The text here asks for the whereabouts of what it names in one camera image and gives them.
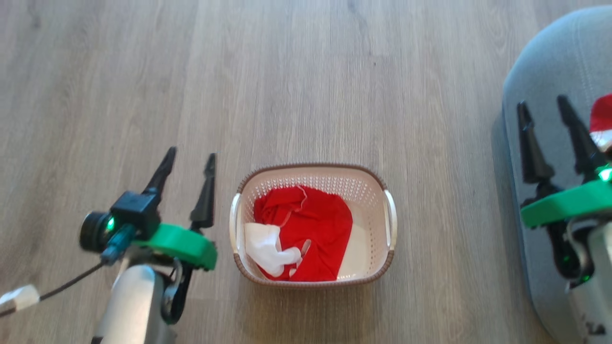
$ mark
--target gray ottoman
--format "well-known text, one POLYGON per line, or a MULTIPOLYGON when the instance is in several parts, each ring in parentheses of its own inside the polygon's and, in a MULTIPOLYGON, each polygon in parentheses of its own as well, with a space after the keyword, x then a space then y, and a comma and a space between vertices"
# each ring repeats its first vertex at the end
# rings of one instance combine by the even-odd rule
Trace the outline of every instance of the gray ottoman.
MULTIPOLYGON (((556 105, 567 94, 586 125, 597 98, 612 93, 612 6, 592 7, 562 17, 529 42, 504 84, 502 116, 510 147, 513 189, 519 204, 535 195, 524 184, 518 145, 517 103, 526 100, 542 151, 553 166, 553 182, 578 185, 570 137, 556 105)), ((542 324, 560 343, 579 343, 577 326, 565 296, 565 280, 557 273, 544 229, 517 228, 525 278, 542 324)))

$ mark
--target basket handle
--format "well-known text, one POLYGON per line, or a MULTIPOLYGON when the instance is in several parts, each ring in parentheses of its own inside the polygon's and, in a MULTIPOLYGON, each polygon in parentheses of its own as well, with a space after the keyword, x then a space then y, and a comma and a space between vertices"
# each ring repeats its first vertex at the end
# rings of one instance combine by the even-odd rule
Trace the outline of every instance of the basket handle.
POLYGON ((238 253, 236 233, 238 231, 238 208, 240 207, 241 200, 242 195, 237 193, 236 196, 234 196, 234 200, 231 202, 231 209, 229 211, 229 243, 231 244, 231 248, 234 250, 234 253, 238 253))
POLYGON ((397 241, 397 210, 395 201, 388 190, 384 191, 385 195, 385 210, 387 211, 387 245, 389 250, 395 250, 395 242, 397 241))

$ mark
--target beige basket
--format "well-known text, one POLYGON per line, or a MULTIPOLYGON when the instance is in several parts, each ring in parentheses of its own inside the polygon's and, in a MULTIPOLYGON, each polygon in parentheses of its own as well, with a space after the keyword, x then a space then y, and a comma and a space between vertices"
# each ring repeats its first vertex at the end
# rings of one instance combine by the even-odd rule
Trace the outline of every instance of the beige basket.
POLYGON ((330 288, 372 282, 393 260, 397 212, 382 180, 352 165, 301 164, 265 168, 247 176, 238 188, 229 215, 234 260, 249 280, 283 288, 330 288), (353 230, 338 279, 329 282, 279 282, 267 279, 246 254, 243 223, 253 222, 253 203, 272 189, 305 185, 340 195, 353 214, 353 230))

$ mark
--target wooden floor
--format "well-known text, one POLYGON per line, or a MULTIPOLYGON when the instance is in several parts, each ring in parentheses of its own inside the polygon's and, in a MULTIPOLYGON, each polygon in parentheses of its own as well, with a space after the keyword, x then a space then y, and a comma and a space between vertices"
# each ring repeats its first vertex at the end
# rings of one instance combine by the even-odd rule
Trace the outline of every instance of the wooden floor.
MULTIPOLYGON (((147 183, 188 224, 220 152, 220 260, 178 343, 550 343, 532 310, 499 120, 522 47, 600 0, 0 1, 0 293, 50 290, 98 258, 83 216, 147 183), (400 218, 372 285, 260 288, 228 239, 240 180, 331 161, 377 171, 400 218)), ((117 269, 0 320, 0 343, 88 343, 117 269)))

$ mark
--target green bracket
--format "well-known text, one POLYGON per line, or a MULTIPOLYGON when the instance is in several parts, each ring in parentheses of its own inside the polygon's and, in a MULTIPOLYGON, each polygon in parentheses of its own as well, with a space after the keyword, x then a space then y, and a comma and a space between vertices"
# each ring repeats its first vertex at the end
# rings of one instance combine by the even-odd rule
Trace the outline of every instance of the green bracket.
POLYGON ((215 269, 217 249, 203 235, 171 223, 162 223, 148 241, 133 241, 170 257, 193 264, 196 268, 215 269))
POLYGON ((599 174, 602 180, 555 193, 521 209, 523 223, 530 228, 612 210, 610 169, 599 174))

